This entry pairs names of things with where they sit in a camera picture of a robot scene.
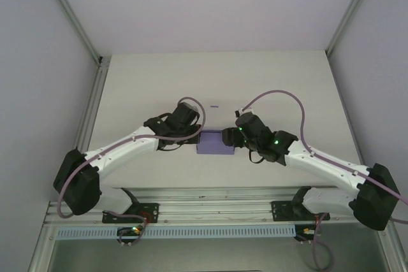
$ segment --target gray wall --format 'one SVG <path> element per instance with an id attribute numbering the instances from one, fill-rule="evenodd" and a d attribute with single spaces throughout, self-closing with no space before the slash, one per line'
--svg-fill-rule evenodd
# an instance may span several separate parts
<path id="1" fill-rule="evenodd" d="M 365 162 L 408 196 L 408 0 L 364 0 L 331 64 Z M 408 219 L 398 204 L 394 217 Z M 408 225 L 398 226 L 405 252 Z"/>
<path id="2" fill-rule="evenodd" d="M 350 0 L 69 0 L 102 55 L 322 50 Z"/>
<path id="3" fill-rule="evenodd" d="M 94 64 L 56 0 L 0 0 L 0 270 L 27 271 Z"/>

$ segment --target black bracket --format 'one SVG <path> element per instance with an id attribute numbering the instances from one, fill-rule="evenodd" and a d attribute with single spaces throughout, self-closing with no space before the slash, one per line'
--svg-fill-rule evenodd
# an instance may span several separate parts
<path id="1" fill-rule="evenodd" d="M 314 214 L 304 209 L 301 213 L 295 213 L 292 201 L 272 201 L 272 218 L 273 221 L 316 221 L 323 213 Z M 330 214 L 327 214 L 323 220 L 330 220 Z"/>
<path id="2" fill-rule="evenodd" d="M 157 223 L 159 217 L 159 203 L 138 203 L 123 213 L 123 215 L 138 215 L 145 217 L 148 223 Z M 140 224 L 143 223 L 139 218 L 116 217 L 107 211 L 103 212 L 102 223 L 105 224 Z"/>

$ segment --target purple object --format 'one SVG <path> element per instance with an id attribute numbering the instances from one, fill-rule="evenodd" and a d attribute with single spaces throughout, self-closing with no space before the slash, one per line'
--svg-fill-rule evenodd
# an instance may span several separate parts
<path id="1" fill-rule="evenodd" d="M 197 144 L 197 154 L 233 155 L 234 147 L 227 147 L 222 142 L 222 131 L 202 131 Z"/>

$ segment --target cable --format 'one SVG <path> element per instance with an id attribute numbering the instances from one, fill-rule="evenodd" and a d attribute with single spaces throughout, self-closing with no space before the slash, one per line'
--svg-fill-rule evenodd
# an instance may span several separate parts
<path id="1" fill-rule="evenodd" d="M 64 195 L 66 192 L 66 189 L 68 188 L 68 185 L 71 183 L 72 179 L 74 179 L 75 175 L 77 175 L 86 165 L 90 164 L 91 162 L 95 161 L 96 159 L 103 157 L 104 155 L 106 155 L 108 152 L 111 152 L 112 150 L 126 144 L 129 143 L 131 141 L 136 141 L 139 140 L 141 138 L 155 138 L 157 140 L 172 140 L 172 141 L 183 141 L 183 140 L 189 140 L 190 138 L 193 138 L 195 136 L 197 136 L 201 130 L 203 129 L 204 125 L 205 125 L 205 110 L 204 110 L 204 106 L 195 98 L 192 97 L 183 97 L 182 99 L 180 99 L 178 101 L 177 104 L 180 104 L 182 101 L 184 100 L 191 100 L 194 101 L 200 108 L 201 108 L 201 112 L 203 113 L 203 121 L 201 123 L 201 127 L 194 133 L 192 133 L 192 135 L 189 136 L 184 136 L 184 137 L 166 137 L 166 136 L 158 136 L 158 135 L 137 135 L 134 137 L 130 137 L 130 138 L 126 138 L 108 148 L 106 148 L 105 150 L 103 150 L 102 152 L 100 152 L 99 154 L 91 157 L 90 159 L 88 159 L 87 161 L 83 162 L 81 165 L 79 165 L 79 167 L 77 167 L 71 174 L 70 176 L 67 178 L 67 180 L 65 181 L 64 185 L 62 186 L 61 192 L 59 193 L 59 197 L 58 197 L 58 202 L 57 202 L 57 213 L 58 216 L 60 216 L 63 219 L 68 219 L 71 218 L 73 216 L 73 213 L 70 213 L 69 215 L 64 215 L 61 211 L 61 205 L 62 205 L 62 201 L 64 199 Z"/>
<path id="2" fill-rule="evenodd" d="M 250 107 L 252 104 L 254 104 L 258 99 L 262 98 L 263 96 L 266 96 L 268 94 L 274 94 L 274 93 L 280 93 L 280 94 L 285 94 L 288 95 L 290 97 L 292 97 L 300 106 L 300 110 L 302 111 L 302 121 L 300 122 L 300 141 L 302 142 L 303 146 L 305 147 L 305 149 L 309 152 L 312 153 L 312 150 L 309 148 L 308 144 L 306 143 L 305 140 L 305 133 L 304 133 L 304 128 L 305 128 L 305 108 L 303 107 L 302 102 L 291 92 L 288 92 L 286 90 L 281 90 L 281 89 L 275 89 L 275 90 L 269 90 L 267 92 L 264 92 L 262 94 L 260 94 L 258 97 L 254 98 L 250 103 L 248 103 L 248 105 L 246 107 L 244 107 L 242 109 L 242 111 L 245 111 L 246 109 L 248 109 L 248 107 Z M 332 161 L 331 159 L 328 159 L 327 157 L 324 157 L 320 154 L 314 153 L 314 156 L 317 157 L 318 159 L 327 162 L 328 164 L 331 164 L 333 166 L 339 167 L 343 170 L 346 170 L 350 173 L 357 173 L 358 176 L 366 179 L 367 181 L 373 183 L 374 185 L 380 187 L 381 189 L 385 190 L 386 192 L 388 192 L 389 194 L 391 194 L 392 196 L 396 197 L 398 200 L 401 200 L 405 205 L 408 206 L 408 199 L 404 196 L 401 196 L 400 194 L 396 193 L 394 190 L 390 189 L 389 187 L 383 185 L 382 183 L 376 181 L 375 179 L 369 177 L 368 175 L 365 175 L 363 173 L 360 173 L 359 171 L 356 171 L 355 169 L 349 168 L 345 165 L 341 165 L 338 162 Z M 402 223 L 402 224 L 408 224 L 408 220 L 399 220 L 399 219 L 393 219 L 391 218 L 390 220 L 394 221 L 394 222 L 398 222 L 398 223 Z"/>
<path id="3" fill-rule="evenodd" d="M 316 267 L 319 269 L 319 271 L 324 271 L 324 272 L 330 272 L 334 268 L 334 265 L 335 265 L 335 257 L 334 257 L 334 253 L 333 253 L 332 249 L 328 246 L 327 243 L 319 241 L 319 239 L 317 238 L 317 233 L 319 232 L 321 222 L 323 221 L 325 216 L 327 216 L 327 214 L 328 213 L 322 214 L 319 221 L 317 221 L 316 229 L 314 230 L 314 237 L 313 237 L 313 261 L 314 261 L 314 264 L 316 265 Z M 317 245 L 324 246 L 327 249 L 327 251 L 329 252 L 329 254 L 330 254 L 330 257 L 331 257 L 330 258 L 331 259 L 330 260 L 330 265 L 326 269 L 323 269 L 320 266 L 320 264 L 319 264 L 319 262 L 317 260 Z"/>
<path id="4" fill-rule="evenodd" d="M 164 151 L 164 152 L 170 152 L 170 151 L 176 151 L 177 149 L 179 149 L 179 148 L 181 148 L 181 146 L 182 145 L 179 145 L 178 147 L 176 147 L 176 148 L 173 148 L 173 149 L 158 149 L 159 151 Z"/>
<path id="5" fill-rule="evenodd" d="M 141 214 L 147 220 L 147 225 L 152 222 L 153 217 L 150 213 L 148 213 L 147 211 L 142 211 Z"/>
<path id="6" fill-rule="evenodd" d="M 396 223 L 408 224 L 408 221 L 406 220 L 400 220 L 400 219 L 395 219 L 395 218 L 390 218 L 390 220 Z"/>
<path id="7" fill-rule="evenodd" d="M 165 117 L 169 117 L 170 115 L 171 115 L 171 113 L 164 113 L 164 114 L 161 114 L 161 115 L 159 115 L 157 117 L 159 117 L 160 119 L 163 119 Z"/>
<path id="8" fill-rule="evenodd" d="M 250 160 L 250 162 L 253 162 L 254 164 L 261 164 L 261 163 L 265 160 L 265 158 L 262 157 L 259 161 L 254 162 L 254 161 L 252 161 L 252 153 L 253 153 L 253 151 L 252 151 L 251 149 L 249 149 L 248 152 L 249 152 L 249 160 Z"/>
<path id="9" fill-rule="evenodd" d="M 288 95 L 288 96 L 292 97 L 299 104 L 300 110 L 302 112 L 302 120 L 300 122 L 300 141 L 302 142 L 305 149 L 309 153 L 312 153 L 312 150 L 309 148 L 309 146 L 308 146 L 308 144 L 306 143 L 306 140 L 305 140 L 305 133 L 304 133 L 304 129 L 305 129 L 305 108 L 303 107 L 302 102 L 294 94 L 292 94 L 291 92 L 288 92 L 286 90 L 281 90 L 281 89 L 269 90 L 269 91 L 264 92 L 264 93 L 260 94 L 259 96 L 255 97 L 250 103 L 247 104 L 247 106 L 245 106 L 242 109 L 242 111 L 245 111 L 246 109 L 248 109 L 248 107 L 250 107 L 252 104 L 254 104 L 258 99 L 261 99 L 263 96 L 266 96 L 266 95 L 269 95 L 269 94 L 274 94 L 274 93 L 280 93 L 280 94 Z M 339 163 L 337 163 L 335 161 L 332 161 L 331 159 L 328 159 L 327 157 L 324 157 L 324 156 L 322 156 L 320 154 L 314 153 L 314 156 L 317 157 L 318 159 L 324 161 L 324 162 L 327 162 L 328 164 L 339 167 L 339 168 L 341 168 L 343 170 L 346 170 L 346 171 L 348 171 L 350 173 L 355 173 L 356 172 L 355 169 L 349 168 L 349 167 L 347 167 L 345 165 L 341 165 L 341 164 L 339 164 Z M 396 197 L 398 200 L 401 200 L 405 205 L 408 206 L 408 199 L 406 197 L 401 196 L 400 194 L 396 193 L 394 190 L 388 188 L 387 186 L 383 185 L 380 182 L 377 182 L 375 179 L 373 179 L 373 178 L 371 178 L 371 177 L 369 177 L 369 176 L 367 176 L 367 175 L 365 175 L 363 173 L 360 173 L 359 171 L 357 171 L 356 173 L 357 173 L 358 176 L 360 176 L 360 177 L 368 180 L 369 182 L 373 183 L 374 185 L 380 187 L 381 189 L 385 190 L 386 192 L 388 192 L 392 196 Z M 324 213 L 320 217 L 319 222 L 316 224 L 316 229 L 315 229 L 316 234 L 319 232 L 321 222 L 322 222 L 322 220 L 324 219 L 324 217 L 326 215 L 327 215 L 327 213 Z M 397 223 L 401 223 L 401 224 L 408 224 L 408 220 L 400 220 L 400 219 L 395 219 L 395 218 L 390 218 L 390 220 L 394 221 L 394 222 L 397 222 Z M 316 234 L 314 235 L 314 239 L 313 239 L 313 260 L 314 260 L 314 263 L 315 263 L 316 267 L 320 271 L 329 272 L 329 271 L 331 271 L 333 269 L 334 264 L 335 264 L 334 254 L 333 254 L 331 248 L 326 243 L 321 242 L 321 241 L 318 240 Z M 329 265 L 329 267 L 326 270 L 323 270 L 320 267 L 319 263 L 317 262 L 317 253 L 316 253 L 317 244 L 320 244 L 320 245 L 324 246 L 325 248 L 327 248 L 330 255 L 331 255 L 331 257 L 332 257 L 331 264 Z"/>
<path id="10" fill-rule="evenodd" d="M 140 240 L 140 238 L 143 236 L 143 234 L 145 233 L 145 230 L 146 230 L 146 227 L 147 227 L 146 218 L 143 218 L 142 216 L 139 216 L 139 215 L 121 215 L 120 213 L 115 213 L 114 211 L 110 211 L 110 210 L 107 210 L 106 212 L 107 212 L 107 213 L 110 213 L 110 214 L 113 215 L 113 216 L 119 217 L 119 218 L 137 218 L 137 219 L 140 219 L 140 220 L 143 221 L 143 229 L 142 229 L 142 231 L 140 232 L 139 236 L 138 236 L 135 240 L 133 240 L 133 241 L 131 242 L 130 245 L 134 245 L 136 242 L 138 242 L 138 241 Z M 122 231 L 122 232 L 120 232 L 120 235 L 119 235 L 119 243 L 122 243 L 122 237 L 123 237 L 123 235 L 125 235 L 126 233 L 129 233 L 129 232 L 131 232 L 131 231 L 132 231 L 132 230 L 129 229 L 129 230 L 127 230 L 127 231 Z"/>

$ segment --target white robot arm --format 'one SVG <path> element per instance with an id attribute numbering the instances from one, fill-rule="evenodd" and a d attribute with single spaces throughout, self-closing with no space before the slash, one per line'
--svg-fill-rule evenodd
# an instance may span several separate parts
<path id="1" fill-rule="evenodd" d="M 74 215 L 82 215 L 93 208 L 119 215 L 138 215 L 141 204 L 132 193 L 104 186 L 102 181 L 141 154 L 162 150 L 167 145 L 198 143 L 202 129 L 202 125 L 197 124 L 199 117 L 195 107 L 179 102 L 173 113 L 148 119 L 142 127 L 115 143 L 84 154 L 74 149 L 66 154 L 54 188 Z M 109 213 L 104 216 L 117 219 Z"/>
<path id="2" fill-rule="evenodd" d="M 382 231 L 398 202 L 398 199 L 374 185 L 364 176 L 382 183 L 399 194 L 387 168 L 375 164 L 370 168 L 342 161 L 312 147 L 295 135 L 285 131 L 272 132 L 251 111 L 237 111 L 237 131 L 224 135 L 234 136 L 224 143 L 235 147 L 247 147 L 257 152 L 262 160 L 278 162 L 283 166 L 302 169 L 325 180 L 339 189 L 302 187 L 291 202 L 291 209 L 302 219 L 304 213 L 338 213 L 354 215 L 362 224 Z"/>
<path id="3" fill-rule="evenodd" d="M 74 215 L 93 208 L 137 215 L 141 204 L 132 193 L 126 189 L 105 187 L 101 182 L 140 154 L 161 150 L 166 145 L 197 144 L 202 129 L 202 125 L 196 124 L 199 117 L 196 108 L 179 103 L 173 113 L 149 119 L 143 127 L 107 147 L 84 154 L 77 149 L 68 152 L 54 181 L 54 188 L 60 193 L 59 202 L 64 199 Z M 398 193 L 387 168 L 379 164 L 373 168 L 351 164 L 305 147 L 305 142 L 299 141 L 295 135 L 285 131 L 272 132 L 251 111 L 238 112 L 237 117 L 237 127 L 223 131 L 226 145 L 247 147 L 250 153 L 257 152 L 263 160 L 308 171 L 339 188 L 302 187 L 289 207 L 298 220 L 304 220 L 306 213 L 328 212 L 354 215 L 362 224 L 378 231 L 385 228 L 398 199 L 357 174 L 369 176 Z"/>

